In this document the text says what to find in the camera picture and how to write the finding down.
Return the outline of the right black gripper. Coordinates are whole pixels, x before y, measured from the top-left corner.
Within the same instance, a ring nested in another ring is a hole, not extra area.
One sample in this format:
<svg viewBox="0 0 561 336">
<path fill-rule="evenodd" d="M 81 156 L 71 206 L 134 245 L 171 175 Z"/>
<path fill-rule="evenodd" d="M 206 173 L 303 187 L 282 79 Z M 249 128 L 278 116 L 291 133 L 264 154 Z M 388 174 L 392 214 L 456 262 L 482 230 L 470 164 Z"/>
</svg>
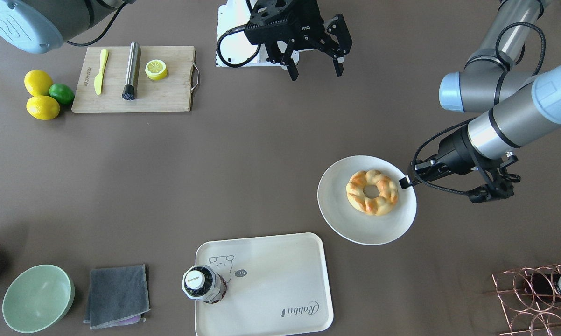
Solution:
<svg viewBox="0 0 561 336">
<path fill-rule="evenodd" d="M 270 63 L 286 66 L 292 81 L 297 80 L 298 70 L 291 55 L 306 49 L 331 56 L 340 77 L 344 56 L 353 41 L 342 14 L 334 15 L 325 27 L 323 24 L 316 0 L 258 0 L 250 12 L 245 35 L 251 44 L 266 47 Z"/>
</svg>

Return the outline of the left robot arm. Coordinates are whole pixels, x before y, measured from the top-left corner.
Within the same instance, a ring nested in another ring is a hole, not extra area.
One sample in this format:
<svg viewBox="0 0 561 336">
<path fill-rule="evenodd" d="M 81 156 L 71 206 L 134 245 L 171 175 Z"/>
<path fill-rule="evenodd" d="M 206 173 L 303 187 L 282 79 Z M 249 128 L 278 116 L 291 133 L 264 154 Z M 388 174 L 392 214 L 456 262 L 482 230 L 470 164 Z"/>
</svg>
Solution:
<svg viewBox="0 0 561 336">
<path fill-rule="evenodd" d="M 473 202 L 509 198 L 518 175 L 507 172 L 517 161 L 513 150 L 561 127 L 561 65 L 540 73 L 546 40 L 536 26 L 548 0 L 503 0 L 479 49 L 462 72 L 445 75 L 439 87 L 443 109 L 479 116 L 451 127 L 438 152 L 413 157 L 400 187 L 472 170 L 484 184 L 458 191 Z"/>
</svg>

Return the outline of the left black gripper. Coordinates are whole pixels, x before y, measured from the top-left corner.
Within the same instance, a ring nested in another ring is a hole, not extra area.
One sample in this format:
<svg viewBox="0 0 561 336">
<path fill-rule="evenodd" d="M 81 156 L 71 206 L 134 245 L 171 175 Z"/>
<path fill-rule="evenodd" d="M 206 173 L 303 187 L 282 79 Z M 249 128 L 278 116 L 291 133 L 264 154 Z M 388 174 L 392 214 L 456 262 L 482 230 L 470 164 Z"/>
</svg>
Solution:
<svg viewBox="0 0 561 336">
<path fill-rule="evenodd" d="M 428 159 L 418 160 L 419 153 L 427 144 L 449 130 L 454 132 L 439 142 L 436 154 Z M 410 163 L 410 179 L 409 176 L 404 176 L 399 180 L 399 184 L 402 189 L 408 189 L 412 183 L 430 182 L 451 174 L 465 175 L 472 168 L 481 165 L 483 159 L 484 157 L 472 145 L 468 126 L 459 128 L 453 126 L 435 134 L 418 147 Z"/>
</svg>

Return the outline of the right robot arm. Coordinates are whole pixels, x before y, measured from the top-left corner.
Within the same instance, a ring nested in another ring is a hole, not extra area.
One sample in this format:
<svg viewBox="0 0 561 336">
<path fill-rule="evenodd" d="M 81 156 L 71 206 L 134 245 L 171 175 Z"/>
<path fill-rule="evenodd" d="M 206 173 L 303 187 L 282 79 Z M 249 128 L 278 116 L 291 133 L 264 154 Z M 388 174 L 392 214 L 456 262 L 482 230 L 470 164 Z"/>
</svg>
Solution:
<svg viewBox="0 0 561 336">
<path fill-rule="evenodd" d="M 0 0 L 0 36 L 23 51 L 43 54 L 73 44 L 128 0 Z M 346 21 L 321 17 L 316 0 L 230 0 L 219 8 L 216 62 L 232 68 L 276 64 L 298 77 L 297 53 L 316 49 L 338 76 L 353 45 Z"/>
</svg>

